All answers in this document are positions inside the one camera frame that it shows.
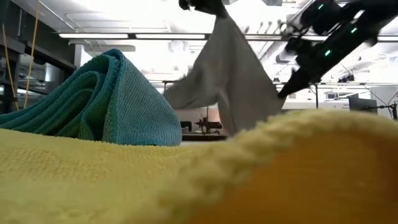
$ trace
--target ceiling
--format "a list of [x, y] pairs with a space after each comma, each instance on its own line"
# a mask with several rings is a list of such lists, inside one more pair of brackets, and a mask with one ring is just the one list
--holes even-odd
[[[35, 14], [37, 0], [12, 0], [31, 14]], [[294, 19], [309, 0], [286, 1], [282, 6], [266, 6], [263, 0], [238, 0], [226, 8], [246, 34], [271, 34], [277, 21]], [[178, 0], [40, 0], [39, 19], [57, 32], [171, 32], [211, 33], [215, 17], [196, 11], [183, 11]], [[398, 20], [382, 31], [398, 33]], [[286, 82], [294, 65], [294, 58], [280, 55], [283, 42], [249, 42], [261, 59], [271, 78]], [[149, 79], [174, 80], [182, 77], [193, 65], [205, 41], [171, 40], [91, 40], [81, 44], [92, 56], [109, 47], [119, 48]], [[348, 73], [362, 82], [398, 83], [393, 72], [377, 74], [376, 69], [387, 69], [389, 58], [396, 56], [398, 44], [377, 44], [369, 49], [360, 46], [339, 65], [328, 72], [325, 82], [337, 82]]]

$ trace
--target ceiling light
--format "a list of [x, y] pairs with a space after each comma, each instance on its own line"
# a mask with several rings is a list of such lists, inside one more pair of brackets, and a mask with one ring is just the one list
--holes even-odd
[[205, 40], [205, 34], [136, 34], [137, 39]]
[[59, 34], [66, 39], [128, 39], [128, 34]]

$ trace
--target towel fabric texture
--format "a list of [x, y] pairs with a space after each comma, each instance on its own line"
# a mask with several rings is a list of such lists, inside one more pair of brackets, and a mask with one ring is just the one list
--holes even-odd
[[0, 116], [0, 128], [130, 145], [179, 145], [174, 110], [118, 50], [79, 68], [42, 101]]
[[396, 223], [398, 123], [278, 116], [225, 142], [120, 146], [0, 129], [0, 223]]
[[217, 103], [221, 123], [230, 136], [279, 114], [285, 102], [278, 99], [276, 87], [229, 16], [216, 18], [192, 71], [164, 96], [175, 110]]

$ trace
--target yellow cable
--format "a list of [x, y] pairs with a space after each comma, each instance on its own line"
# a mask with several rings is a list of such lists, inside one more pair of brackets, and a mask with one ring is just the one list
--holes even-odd
[[[11, 67], [10, 67], [10, 60], [8, 58], [8, 48], [7, 48], [7, 37], [6, 37], [6, 27], [4, 26], [4, 23], [1, 25], [2, 27], [2, 37], [4, 39], [4, 51], [6, 52], [6, 63], [7, 63], [7, 70], [8, 70], [8, 77], [10, 79], [10, 85], [11, 85], [11, 90], [12, 90], [12, 96], [15, 98], [17, 98], [16, 93], [15, 93], [15, 89], [14, 89], [14, 81], [12, 79], [12, 75], [11, 75]], [[15, 107], [17, 109], [17, 111], [19, 110], [18, 108], [18, 102], [15, 102]]]
[[26, 94], [25, 94], [24, 109], [26, 108], [26, 105], [27, 105], [27, 97], [28, 97], [28, 94], [29, 94], [30, 74], [31, 74], [31, 72], [32, 72], [33, 53], [34, 53], [34, 51], [35, 51], [37, 24], [39, 23], [39, 7], [40, 7], [40, 1], [37, 0], [35, 31], [34, 31], [34, 33], [33, 33], [32, 52], [30, 53], [30, 65], [29, 65], [29, 74], [28, 74], [28, 76], [27, 76], [27, 83], [26, 83]]

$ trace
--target gray cloth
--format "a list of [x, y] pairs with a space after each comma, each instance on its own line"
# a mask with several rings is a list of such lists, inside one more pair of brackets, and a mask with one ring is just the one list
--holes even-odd
[[216, 19], [192, 71], [164, 96], [175, 110], [217, 103], [221, 123], [230, 136], [279, 114], [285, 102], [278, 99], [276, 87], [229, 16]]

